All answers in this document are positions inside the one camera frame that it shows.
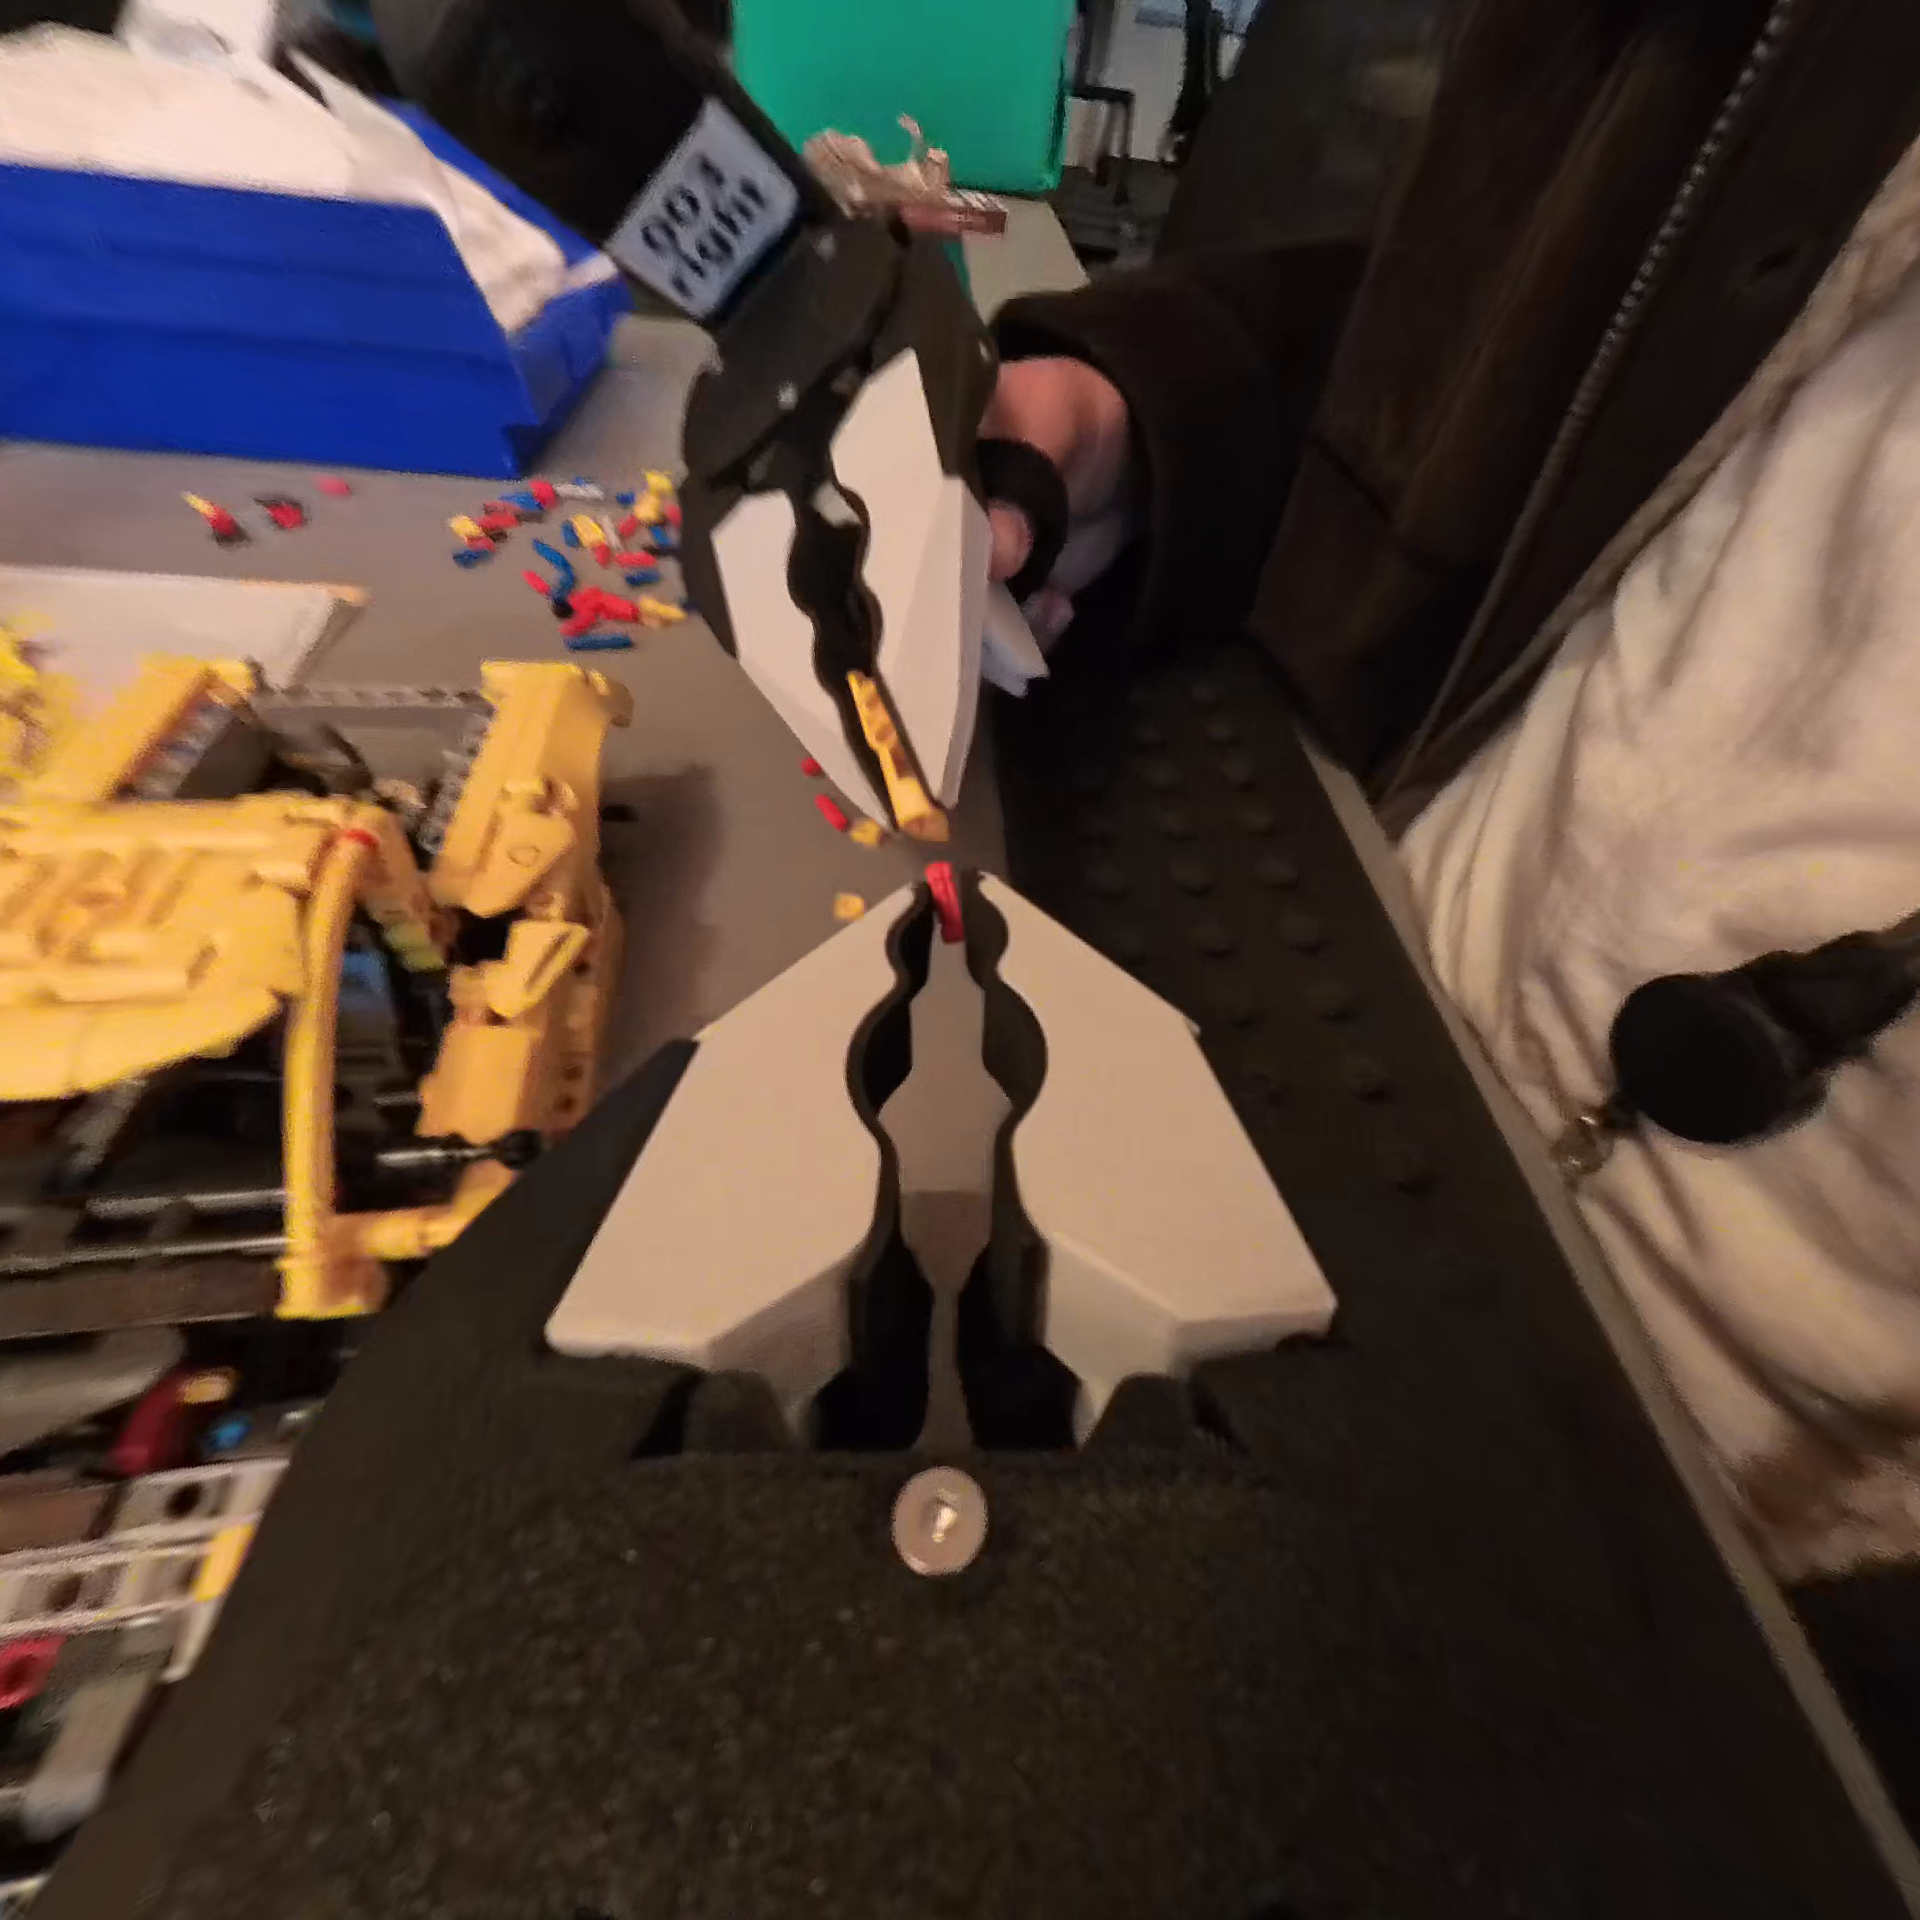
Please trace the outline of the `green plastic bin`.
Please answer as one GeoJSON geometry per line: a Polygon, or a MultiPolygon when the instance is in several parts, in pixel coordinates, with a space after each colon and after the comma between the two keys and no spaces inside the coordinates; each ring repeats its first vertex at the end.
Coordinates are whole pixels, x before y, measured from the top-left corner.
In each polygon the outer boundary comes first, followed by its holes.
{"type": "Polygon", "coordinates": [[[796,148],[817,132],[905,155],[901,120],[960,186],[1038,197],[1060,181],[1071,3],[734,3],[741,86],[796,148]]]}

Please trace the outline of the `person's right hand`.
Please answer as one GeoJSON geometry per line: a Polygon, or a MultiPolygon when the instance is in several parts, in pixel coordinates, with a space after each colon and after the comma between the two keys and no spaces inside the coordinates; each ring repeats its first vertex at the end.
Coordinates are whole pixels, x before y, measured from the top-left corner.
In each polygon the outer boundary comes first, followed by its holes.
{"type": "Polygon", "coordinates": [[[1025,628],[1049,651],[1076,602],[1126,552],[1137,533],[1135,440],[1126,400],[1092,365],[1025,357],[998,368],[980,434],[1019,440],[1062,477],[1068,524],[1041,584],[1022,598],[1025,628]]]}

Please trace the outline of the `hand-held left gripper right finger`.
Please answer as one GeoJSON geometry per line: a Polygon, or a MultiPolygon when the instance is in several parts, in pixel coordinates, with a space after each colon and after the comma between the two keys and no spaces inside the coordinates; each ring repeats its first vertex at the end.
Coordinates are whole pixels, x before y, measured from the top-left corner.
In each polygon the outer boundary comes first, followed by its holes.
{"type": "Polygon", "coordinates": [[[1129,1380],[1324,1338],[1333,1286],[1188,1018],[1001,878],[964,878],[964,933],[1005,1101],[969,1424],[1092,1429],[1129,1380]]]}

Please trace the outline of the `open instruction booklet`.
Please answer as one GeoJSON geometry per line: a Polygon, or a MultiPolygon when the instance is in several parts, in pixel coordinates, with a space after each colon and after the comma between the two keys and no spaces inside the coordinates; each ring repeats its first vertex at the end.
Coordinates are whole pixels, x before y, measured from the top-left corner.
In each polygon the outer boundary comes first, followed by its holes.
{"type": "Polygon", "coordinates": [[[91,567],[1,564],[1,618],[103,709],[149,656],[246,660],[270,688],[297,685],[366,611],[335,583],[260,583],[91,567]]]}

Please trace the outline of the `white crumpled paper bags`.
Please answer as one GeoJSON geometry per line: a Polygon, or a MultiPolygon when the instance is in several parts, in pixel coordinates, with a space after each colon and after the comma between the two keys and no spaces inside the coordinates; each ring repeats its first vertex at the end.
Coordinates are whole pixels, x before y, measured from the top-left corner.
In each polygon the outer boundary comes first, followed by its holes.
{"type": "Polygon", "coordinates": [[[367,4],[25,4],[4,24],[1,155],[43,168],[431,212],[496,325],[622,295],[592,246],[430,148],[381,85],[367,4]]]}

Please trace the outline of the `person's white shirt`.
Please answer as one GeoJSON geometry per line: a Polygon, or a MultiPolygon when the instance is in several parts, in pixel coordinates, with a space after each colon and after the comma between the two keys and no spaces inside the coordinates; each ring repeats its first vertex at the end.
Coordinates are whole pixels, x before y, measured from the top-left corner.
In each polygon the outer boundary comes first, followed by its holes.
{"type": "MultiPolygon", "coordinates": [[[[1437,982],[1545,1139],[1644,981],[1916,909],[1916,251],[1909,148],[1401,838],[1437,982]]],[[[1916,1018],[1769,1141],[1633,1134],[1571,1186],[1772,1567],[1912,1566],[1916,1018]]]]}

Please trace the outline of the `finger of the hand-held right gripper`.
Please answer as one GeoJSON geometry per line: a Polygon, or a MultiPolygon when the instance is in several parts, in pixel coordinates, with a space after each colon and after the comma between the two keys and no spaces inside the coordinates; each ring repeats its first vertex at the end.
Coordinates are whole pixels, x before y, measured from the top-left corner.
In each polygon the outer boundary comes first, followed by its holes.
{"type": "Polygon", "coordinates": [[[899,827],[873,744],[879,613],[852,495],[753,491],[711,534],[734,659],[803,752],[860,812],[899,827]]]}
{"type": "Polygon", "coordinates": [[[927,796],[950,806],[975,731],[992,528],[963,474],[944,469],[915,350],[860,387],[831,432],[830,474],[867,528],[871,675],[927,796]]]}

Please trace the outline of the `person's right forearm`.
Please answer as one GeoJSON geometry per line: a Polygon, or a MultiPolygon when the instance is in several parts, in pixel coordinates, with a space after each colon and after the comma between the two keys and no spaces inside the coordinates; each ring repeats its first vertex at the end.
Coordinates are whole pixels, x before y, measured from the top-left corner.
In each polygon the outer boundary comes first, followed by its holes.
{"type": "Polygon", "coordinates": [[[1135,541],[1071,618],[1145,651],[1252,613],[1364,259],[1337,237],[1167,256],[998,310],[998,368],[1079,359],[1134,426],[1135,541]]]}

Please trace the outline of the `grey desk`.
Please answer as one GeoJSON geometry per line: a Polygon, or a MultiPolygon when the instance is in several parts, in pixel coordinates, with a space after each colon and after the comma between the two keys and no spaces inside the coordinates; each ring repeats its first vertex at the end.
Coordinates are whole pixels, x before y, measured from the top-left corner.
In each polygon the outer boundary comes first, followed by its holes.
{"type": "MultiPolygon", "coordinates": [[[[485,660],[561,659],[553,618],[520,583],[519,552],[449,562],[445,518],[508,485],[492,477],[257,464],[4,440],[4,564],[115,568],[260,583],[351,584],[366,611],[304,680],[472,688],[485,660]],[[291,488],[339,474],[361,499],[311,531],[221,548],[176,488],[291,488]]],[[[862,848],[835,832],[799,771],[799,744],[695,618],[587,656],[633,698],[608,740],[614,823],[605,869],[625,924],[605,1084],[689,1036],[837,930],[831,896],[869,903],[918,875],[899,838],[862,848]]]]}

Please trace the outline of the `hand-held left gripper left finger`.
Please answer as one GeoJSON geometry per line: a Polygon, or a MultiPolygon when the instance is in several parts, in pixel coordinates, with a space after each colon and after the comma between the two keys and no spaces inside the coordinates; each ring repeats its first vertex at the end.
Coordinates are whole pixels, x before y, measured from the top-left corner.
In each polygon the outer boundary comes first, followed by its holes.
{"type": "Polygon", "coordinates": [[[927,959],[915,882],[695,1038],[543,1323],[553,1354],[753,1375],[823,1448],[920,1436],[929,1284],[879,1112],[927,959]]]}

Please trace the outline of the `blue plastic bin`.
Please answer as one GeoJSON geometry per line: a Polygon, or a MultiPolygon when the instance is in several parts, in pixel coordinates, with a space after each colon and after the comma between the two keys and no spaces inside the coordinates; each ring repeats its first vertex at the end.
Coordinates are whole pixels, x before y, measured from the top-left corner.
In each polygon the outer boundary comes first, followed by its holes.
{"type": "Polygon", "coordinates": [[[381,103],[453,206],[560,253],[508,325],[419,198],[94,172],[4,93],[4,437],[515,477],[608,362],[633,299],[574,231],[419,107],[381,103]]]}

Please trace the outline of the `yellow brick panel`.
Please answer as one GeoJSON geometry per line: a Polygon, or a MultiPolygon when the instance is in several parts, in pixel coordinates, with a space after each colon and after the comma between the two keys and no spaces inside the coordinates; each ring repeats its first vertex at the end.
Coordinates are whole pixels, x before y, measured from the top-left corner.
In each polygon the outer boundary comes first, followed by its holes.
{"type": "Polygon", "coordinates": [[[933,798],[883,685],[873,675],[852,670],[847,672],[847,694],[860,731],[879,771],[879,786],[894,826],[923,845],[947,845],[950,838],[948,813],[933,798]]]}

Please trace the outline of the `yellow toy brick car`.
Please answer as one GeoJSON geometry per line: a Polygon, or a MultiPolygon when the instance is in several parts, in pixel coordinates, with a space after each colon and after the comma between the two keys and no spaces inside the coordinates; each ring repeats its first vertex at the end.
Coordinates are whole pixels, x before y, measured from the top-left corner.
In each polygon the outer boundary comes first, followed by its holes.
{"type": "Polygon", "coordinates": [[[6,660],[4,1914],[199,1660],[366,1322],[587,1112],[630,719],[566,660],[149,656],[91,712],[6,660]]]}

